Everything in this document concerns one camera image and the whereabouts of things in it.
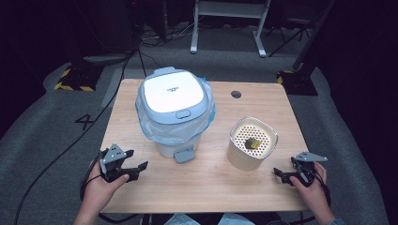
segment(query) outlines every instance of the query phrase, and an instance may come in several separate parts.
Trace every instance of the hand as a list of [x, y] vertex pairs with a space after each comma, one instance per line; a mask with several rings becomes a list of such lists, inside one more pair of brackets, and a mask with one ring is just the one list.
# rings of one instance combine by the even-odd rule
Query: hand
[[[327, 181], [327, 171], [318, 162], [314, 163], [315, 170], [322, 177], [324, 183]], [[309, 187], [305, 187], [295, 176], [290, 177], [290, 181], [297, 188], [298, 193], [304, 203], [313, 211], [314, 216], [319, 224], [326, 224], [333, 221], [336, 217], [331, 212], [325, 192], [317, 179]]]
[[100, 164], [96, 162], [93, 171], [87, 180], [91, 180], [85, 187], [84, 199], [78, 216], [74, 221], [77, 224], [97, 224], [100, 211], [109, 203], [115, 191], [129, 180], [129, 175], [120, 176], [114, 182], [106, 182], [100, 175]]

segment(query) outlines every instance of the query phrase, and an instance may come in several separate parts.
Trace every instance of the plastic bag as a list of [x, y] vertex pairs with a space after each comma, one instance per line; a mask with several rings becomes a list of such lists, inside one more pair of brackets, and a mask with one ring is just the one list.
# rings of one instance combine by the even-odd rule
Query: plastic bag
[[205, 131], [214, 120], [216, 104], [211, 86], [204, 79], [199, 79], [208, 97], [207, 110], [200, 116], [180, 124], [164, 125], [152, 120], [145, 112], [140, 95], [135, 100], [135, 108], [140, 120], [141, 129], [149, 140], [165, 145], [186, 143]]

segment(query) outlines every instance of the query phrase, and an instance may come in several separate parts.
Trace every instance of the white stand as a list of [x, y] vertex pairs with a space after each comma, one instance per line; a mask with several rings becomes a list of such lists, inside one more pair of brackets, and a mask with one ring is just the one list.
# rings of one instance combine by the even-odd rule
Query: white stand
[[270, 0], [267, 0], [265, 4], [243, 4], [196, 0], [191, 53], [197, 52], [199, 15], [224, 16], [260, 19], [257, 31], [253, 31], [253, 37], [257, 45], [258, 53], [261, 57], [266, 57], [267, 54], [261, 42], [260, 35], [267, 17], [269, 1]]

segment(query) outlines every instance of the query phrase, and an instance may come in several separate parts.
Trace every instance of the wire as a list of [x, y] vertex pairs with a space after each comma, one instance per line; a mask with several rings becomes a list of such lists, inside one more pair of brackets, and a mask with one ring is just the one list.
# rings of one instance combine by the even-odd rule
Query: wire
[[146, 71], [145, 71], [144, 62], [143, 62], [143, 56], [141, 55], [140, 48], [138, 48], [138, 53], [140, 54], [141, 66], [143, 67], [143, 72], [146, 76]]
[[121, 81], [124, 79], [124, 71], [125, 71], [126, 65], [127, 65], [127, 63], [130, 61], [130, 59], [131, 59], [131, 57], [133, 56], [133, 54], [134, 54], [134, 52], [132, 52], [132, 53], [130, 54], [130, 57], [125, 61], [124, 65], [123, 65], [123, 68], [122, 68], [122, 75], [121, 75], [121, 77], [120, 77], [119, 85], [117, 86], [117, 88], [116, 88], [116, 90], [115, 90], [113, 96], [112, 96], [111, 99], [108, 101], [108, 103], [106, 104], [106, 106], [99, 112], [99, 115], [94, 119], [93, 123], [91, 123], [91, 124], [87, 127], [87, 129], [86, 129], [86, 130], [85, 130], [85, 131], [84, 131], [84, 132], [83, 132], [71, 145], [69, 145], [61, 154], [59, 154], [52, 162], [50, 162], [50, 164], [49, 164], [47, 167], [45, 167], [45, 168], [41, 171], [41, 173], [35, 178], [35, 180], [31, 183], [31, 185], [29, 186], [29, 188], [26, 190], [26, 192], [24, 193], [24, 195], [23, 195], [23, 197], [22, 197], [22, 199], [21, 199], [21, 201], [20, 201], [20, 204], [18, 205], [18, 209], [17, 209], [17, 212], [16, 212], [16, 214], [15, 214], [15, 218], [14, 218], [14, 225], [17, 225], [17, 224], [18, 224], [18, 219], [19, 219], [19, 215], [20, 215], [20, 213], [21, 213], [22, 207], [23, 207], [23, 203], [24, 203], [24, 201], [25, 201], [27, 195], [29, 194], [30, 190], [33, 188], [33, 186], [36, 184], [36, 182], [39, 180], [39, 178], [40, 178], [43, 174], [45, 174], [45, 173], [55, 164], [55, 162], [56, 162], [58, 159], [60, 159], [62, 156], [64, 156], [64, 155], [70, 150], [70, 148], [72, 148], [72, 147], [73, 147], [73, 146], [74, 146], [74, 145], [75, 145], [87, 132], [88, 132], [88, 130], [90, 130], [90, 129], [96, 124], [96, 122], [100, 119], [100, 117], [101, 117], [102, 114], [105, 112], [105, 110], [109, 107], [109, 105], [111, 104], [111, 102], [114, 100], [114, 98], [115, 98], [115, 96], [116, 96], [116, 94], [117, 94], [117, 91], [119, 90], [120, 83], [121, 83]]

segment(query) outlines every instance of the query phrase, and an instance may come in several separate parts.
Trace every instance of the square basket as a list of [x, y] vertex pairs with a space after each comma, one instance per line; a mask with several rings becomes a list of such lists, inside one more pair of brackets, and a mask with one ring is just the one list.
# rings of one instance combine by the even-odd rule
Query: square basket
[[[248, 142], [255, 141], [255, 147]], [[269, 125], [253, 117], [244, 117], [230, 133], [227, 156], [242, 171], [252, 171], [274, 150], [278, 142], [277, 132]]]

